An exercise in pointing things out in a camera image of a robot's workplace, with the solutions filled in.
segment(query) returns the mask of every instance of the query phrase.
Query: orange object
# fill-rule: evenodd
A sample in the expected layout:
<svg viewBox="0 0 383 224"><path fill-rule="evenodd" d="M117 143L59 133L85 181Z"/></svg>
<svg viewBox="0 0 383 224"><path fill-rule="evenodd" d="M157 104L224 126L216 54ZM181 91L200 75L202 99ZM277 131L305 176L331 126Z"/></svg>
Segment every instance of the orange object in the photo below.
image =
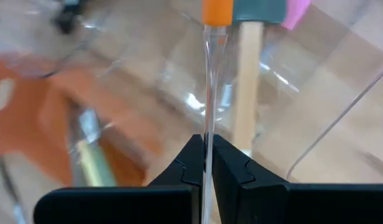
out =
<svg viewBox="0 0 383 224"><path fill-rule="evenodd" d="M233 0L203 0L203 23L210 26L229 26L233 19Z"/></svg>
<svg viewBox="0 0 383 224"><path fill-rule="evenodd" d="M0 84L3 80L14 85L6 106L0 108L0 154L20 151L48 175L70 185L64 95L47 80L20 77L0 58Z"/></svg>

